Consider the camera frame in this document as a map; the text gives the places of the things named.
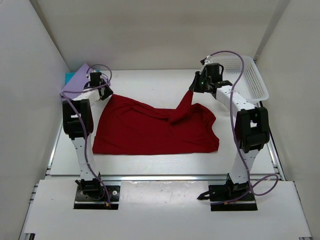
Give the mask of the purple t-shirt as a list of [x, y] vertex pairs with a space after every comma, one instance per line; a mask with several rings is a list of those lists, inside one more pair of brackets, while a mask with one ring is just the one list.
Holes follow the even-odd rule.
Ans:
[[89, 81], [89, 74], [91, 72], [101, 72], [100, 70], [93, 69], [84, 63], [76, 72], [72, 79], [65, 85], [60, 93], [61, 101], [81, 101], [89, 100], [91, 104], [100, 100], [99, 91], [97, 89], [85, 89], [85, 84]]

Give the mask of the teal t-shirt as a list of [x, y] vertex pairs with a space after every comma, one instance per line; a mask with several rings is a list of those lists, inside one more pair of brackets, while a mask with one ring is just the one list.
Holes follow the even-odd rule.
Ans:
[[65, 74], [65, 85], [68, 84], [68, 82], [72, 79], [72, 77], [75, 75], [75, 72], [70, 72]]

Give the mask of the red t-shirt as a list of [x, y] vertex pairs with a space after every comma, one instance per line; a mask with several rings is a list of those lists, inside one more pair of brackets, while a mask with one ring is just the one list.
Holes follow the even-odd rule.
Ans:
[[92, 151], [97, 155], [175, 155], [217, 152], [216, 116], [193, 103], [188, 90], [175, 109], [155, 108], [114, 94], [100, 116]]

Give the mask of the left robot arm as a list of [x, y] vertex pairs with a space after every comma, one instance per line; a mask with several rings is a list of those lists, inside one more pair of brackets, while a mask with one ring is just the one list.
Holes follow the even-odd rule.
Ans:
[[86, 77], [88, 81], [83, 90], [62, 91], [62, 125], [76, 151], [80, 167], [77, 184], [89, 184], [87, 194], [93, 200], [100, 200], [105, 194], [105, 188], [91, 166], [94, 160], [91, 142], [94, 131], [92, 106], [110, 97], [113, 91], [110, 88], [110, 79], [104, 73], [94, 70], [87, 73]]

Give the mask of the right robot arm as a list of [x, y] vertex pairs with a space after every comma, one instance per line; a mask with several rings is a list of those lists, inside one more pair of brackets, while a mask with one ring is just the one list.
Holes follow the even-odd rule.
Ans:
[[243, 193], [241, 185], [249, 183], [248, 174], [256, 156], [269, 142], [269, 117], [265, 107], [256, 107], [232, 89], [235, 85], [223, 80], [223, 73], [224, 67], [221, 64], [204, 61], [201, 70], [195, 72], [189, 90], [212, 94], [230, 112], [237, 154], [228, 174], [231, 183], [225, 186], [224, 193], [230, 200], [236, 200]]

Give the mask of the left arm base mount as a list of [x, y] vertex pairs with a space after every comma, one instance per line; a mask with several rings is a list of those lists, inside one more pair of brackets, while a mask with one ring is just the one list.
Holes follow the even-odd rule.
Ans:
[[75, 180], [77, 189], [73, 208], [76, 210], [118, 210], [121, 186], [103, 185], [96, 179]]

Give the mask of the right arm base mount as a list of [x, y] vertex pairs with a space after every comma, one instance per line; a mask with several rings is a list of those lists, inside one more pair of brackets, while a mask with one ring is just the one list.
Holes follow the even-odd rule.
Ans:
[[197, 200], [210, 201], [211, 212], [257, 211], [254, 194], [250, 191], [249, 182], [233, 183], [228, 177], [224, 185], [209, 185]]

